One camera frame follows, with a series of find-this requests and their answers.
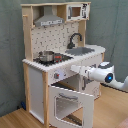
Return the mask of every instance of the pot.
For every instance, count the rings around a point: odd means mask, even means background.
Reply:
[[[54,52],[52,52],[52,51],[39,52],[39,59],[43,62],[53,61],[54,60]]]

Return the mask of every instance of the faucet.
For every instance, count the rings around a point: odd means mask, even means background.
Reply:
[[[71,38],[70,38],[70,43],[68,44],[67,48],[68,49],[72,49],[73,47],[75,47],[75,44],[73,44],[72,39],[75,35],[79,35],[80,36],[80,41],[82,41],[82,35],[80,33],[74,33]]]

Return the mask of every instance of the kitchen hood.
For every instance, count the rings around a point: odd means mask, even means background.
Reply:
[[[53,15],[52,5],[43,6],[44,16],[34,21],[36,27],[64,23],[64,19]]]

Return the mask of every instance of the open oven door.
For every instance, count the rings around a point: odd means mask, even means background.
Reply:
[[[81,124],[65,120],[73,112],[82,107]],[[93,127],[94,96],[49,86],[49,122],[57,128],[92,128]]]

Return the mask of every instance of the microwave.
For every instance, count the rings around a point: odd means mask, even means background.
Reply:
[[[88,19],[89,4],[69,4],[67,5],[67,21]]]

